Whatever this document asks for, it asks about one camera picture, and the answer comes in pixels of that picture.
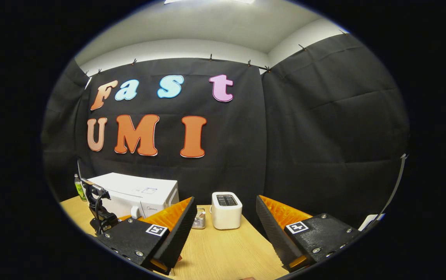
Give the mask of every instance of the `light blue letter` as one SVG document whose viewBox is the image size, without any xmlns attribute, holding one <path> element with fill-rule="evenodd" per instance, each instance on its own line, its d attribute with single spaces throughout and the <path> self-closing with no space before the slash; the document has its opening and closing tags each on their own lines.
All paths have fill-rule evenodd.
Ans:
<svg viewBox="0 0 446 280">
<path fill-rule="evenodd" d="M 173 98 L 182 91 L 181 84 L 183 77 L 179 75 L 170 75 L 161 79 L 159 85 L 161 88 L 157 91 L 159 98 Z"/>
<path fill-rule="evenodd" d="M 129 80 L 121 85 L 121 89 L 116 93 L 116 100 L 123 99 L 130 100 L 136 96 L 136 89 L 138 87 L 138 80 Z"/>
</svg>

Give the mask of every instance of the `letter s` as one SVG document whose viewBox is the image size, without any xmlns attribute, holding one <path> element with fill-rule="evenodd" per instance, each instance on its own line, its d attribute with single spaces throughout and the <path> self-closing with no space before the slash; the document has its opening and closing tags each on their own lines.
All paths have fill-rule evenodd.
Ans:
<svg viewBox="0 0 446 280">
<path fill-rule="evenodd" d="M 159 85 L 161 88 L 157 90 L 159 98 L 173 98 L 182 91 L 181 84 L 183 83 L 183 76 L 170 75 L 161 79 Z"/>
</svg>

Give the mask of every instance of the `pink letter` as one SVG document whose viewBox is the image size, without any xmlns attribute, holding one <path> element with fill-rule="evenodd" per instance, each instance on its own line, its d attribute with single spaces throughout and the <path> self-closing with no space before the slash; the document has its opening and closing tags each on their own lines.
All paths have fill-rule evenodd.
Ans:
<svg viewBox="0 0 446 280">
<path fill-rule="evenodd" d="M 227 93 L 227 86 L 233 86 L 234 82 L 227 80 L 226 75 L 218 75 L 209 78 L 209 83 L 212 85 L 212 96 L 221 102 L 228 102 L 234 98 L 233 95 Z"/>
</svg>

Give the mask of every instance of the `letter cutout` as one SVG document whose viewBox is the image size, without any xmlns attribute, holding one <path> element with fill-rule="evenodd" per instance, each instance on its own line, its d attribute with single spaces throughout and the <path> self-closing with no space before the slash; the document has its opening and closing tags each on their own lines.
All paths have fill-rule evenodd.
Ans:
<svg viewBox="0 0 446 280">
<path fill-rule="evenodd" d="M 157 155 L 157 149 L 154 147 L 154 131 L 159 116 L 144 115 L 136 129 L 129 115 L 119 115 L 116 121 L 118 122 L 118 145 L 114 148 L 116 153 L 125 154 L 128 151 L 125 146 L 126 142 L 132 154 L 135 152 L 138 142 L 140 142 L 140 147 L 137 150 L 138 154 L 142 156 Z"/>
<path fill-rule="evenodd" d="M 118 81 L 116 80 L 98 87 L 97 97 L 95 97 L 95 102 L 93 103 L 93 105 L 91 105 L 90 110 L 96 110 L 102 107 L 104 105 L 102 99 L 107 99 L 107 97 L 109 97 L 109 94 L 111 94 L 111 89 L 116 87 L 117 85 Z"/>
<path fill-rule="evenodd" d="M 161 88 L 157 90 L 157 96 L 159 98 L 173 98 L 178 96 L 182 91 L 181 84 L 183 82 L 183 76 L 180 75 L 170 75 L 162 78 L 159 82 Z"/>
<path fill-rule="evenodd" d="M 121 85 L 121 89 L 118 92 L 116 92 L 115 99 L 117 101 L 121 101 L 123 99 L 126 100 L 133 99 L 133 97 L 136 96 L 136 89 L 138 88 L 139 83 L 140 82 L 138 82 L 138 80 L 129 80 L 124 82 Z"/>
<path fill-rule="evenodd" d="M 212 96 L 217 101 L 228 102 L 234 98 L 232 94 L 227 93 L 227 86 L 232 87 L 234 85 L 234 82 L 227 80 L 226 75 L 218 75 L 211 77 L 209 78 L 209 83 L 213 83 Z"/>
<path fill-rule="evenodd" d="M 202 126 L 207 123 L 203 117 L 190 115 L 182 118 L 185 124 L 185 144 L 180 151 L 180 155 L 184 158 L 201 158 L 205 152 L 200 147 L 200 138 L 202 136 Z"/>
<path fill-rule="evenodd" d="M 95 130 L 95 124 L 97 121 L 95 119 L 89 119 L 87 122 L 88 124 L 88 133 L 87 133 L 87 139 L 88 139 L 88 147 L 92 151 L 100 151 L 104 147 L 104 129 L 105 124 L 107 123 L 106 117 L 101 117 L 98 119 L 98 142 L 95 142 L 93 139 L 93 130 Z"/>
</svg>

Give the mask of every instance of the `metal basket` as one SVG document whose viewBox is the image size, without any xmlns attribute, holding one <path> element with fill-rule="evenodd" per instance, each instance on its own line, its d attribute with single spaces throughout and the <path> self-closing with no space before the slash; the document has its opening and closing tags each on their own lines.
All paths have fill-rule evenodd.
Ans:
<svg viewBox="0 0 446 280">
<path fill-rule="evenodd" d="M 203 229 L 205 228 L 205 209 L 197 207 L 197 214 L 195 220 L 193 220 L 193 229 Z"/>
</svg>

